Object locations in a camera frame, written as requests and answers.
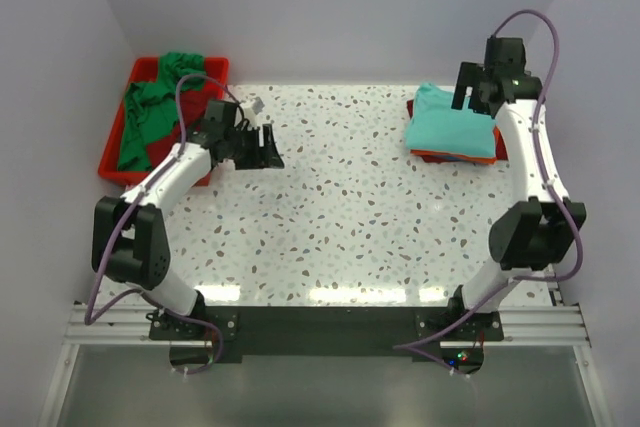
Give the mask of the teal t shirt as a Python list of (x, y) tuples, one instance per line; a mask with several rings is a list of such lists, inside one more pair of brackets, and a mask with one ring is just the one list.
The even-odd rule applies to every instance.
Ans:
[(497, 159), (495, 121), (472, 111), (468, 100), (461, 110), (454, 110), (452, 100), (452, 92), (435, 84), (419, 86), (405, 130), (406, 148), (421, 155), (494, 163)]

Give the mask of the red plastic bin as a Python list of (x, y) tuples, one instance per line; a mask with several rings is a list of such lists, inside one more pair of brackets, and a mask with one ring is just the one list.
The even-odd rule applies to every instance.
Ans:
[[(229, 61), (223, 57), (204, 57), (205, 74), (201, 76), (205, 83), (212, 83), (218, 87), (222, 93), (217, 99), (222, 99), (226, 94), (226, 84), (229, 70)], [(179, 115), (179, 121), (183, 120), (180, 107), (181, 87), (185, 81), (191, 79), (191, 74), (180, 79), (176, 86), (175, 101)], [(141, 183), (152, 171), (149, 172), (121, 172), (117, 169), (119, 148), (123, 128), (123, 98), (116, 114), (109, 138), (104, 149), (102, 159), (98, 167), (99, 176), (105, 180), (112, 181), (121, 186), (135, 186)]]

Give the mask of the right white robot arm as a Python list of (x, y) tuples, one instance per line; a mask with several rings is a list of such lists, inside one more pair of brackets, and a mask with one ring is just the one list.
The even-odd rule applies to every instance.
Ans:
[(569, 249), (583, 253), (580, 228), (587, 217), (555, 165), (546, 126), (543, 83), (526, 69), (524, 42), (493, 35), (481, 64), (461, 64), (452, 106), (491, 117), (513, 170), (514, 202), (491, 226), (489, 258), (449, 299), (448, 333), (469, 339), (521, 282), (547, 282), (544, 270)]

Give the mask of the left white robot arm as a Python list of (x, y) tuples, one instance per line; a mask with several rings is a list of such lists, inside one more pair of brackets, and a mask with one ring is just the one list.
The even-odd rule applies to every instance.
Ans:
[(165, 220), (198, 180), (225, 161), (238, 170), (284, 166), (270, 124), (257, 124), (251, 108), (214, 100), (141, 183), (119, 197), (103, 197), (94, 209), (95, 279), (125, 284), (174, 313), (171, 325), (185, 339), (205, 332), (205, 303), (171, 266)]

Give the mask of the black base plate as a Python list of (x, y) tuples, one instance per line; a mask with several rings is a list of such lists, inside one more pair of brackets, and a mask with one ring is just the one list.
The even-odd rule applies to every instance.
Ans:
[(445, 307), (213, 306), (198, 324), (165, 312), (147, 314), (151, 340), (170, 343), (173, 366), (248, 356), (388, 357), (399, 345), (429, 338), (453, 321)]

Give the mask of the dark red t shirt in bin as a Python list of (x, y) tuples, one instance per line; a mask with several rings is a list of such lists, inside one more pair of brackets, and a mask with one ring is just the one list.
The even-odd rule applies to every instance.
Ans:
[[(207, 103), (220, 97), (222, 91), (212, 83), (200, 90), (188, 90), (180, 96), (180, 107), (185, 127), (193, 126), (205, 113)], [(173, 95), (164, 100), (153, 115), (150, 132), (145, 135), (145, 148), (152, 167), (156, 167), (180, 142), (181, 129)]]

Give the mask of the green t shirt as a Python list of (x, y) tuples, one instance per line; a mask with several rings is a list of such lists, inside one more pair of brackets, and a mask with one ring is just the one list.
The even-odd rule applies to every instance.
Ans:
[(193, 77), (182, 85), (181, 92), (200, 90), (205, 74), (205, 58), (201, 54), (169, 52), (160, 57), (136, 60), (123, 97), (123, 128), (117, 160), (121, 172), (149, 172), (152, 167), (145, 148), (145, 135), (151, 130), (158, 106), (173, 95), (180, 79)]

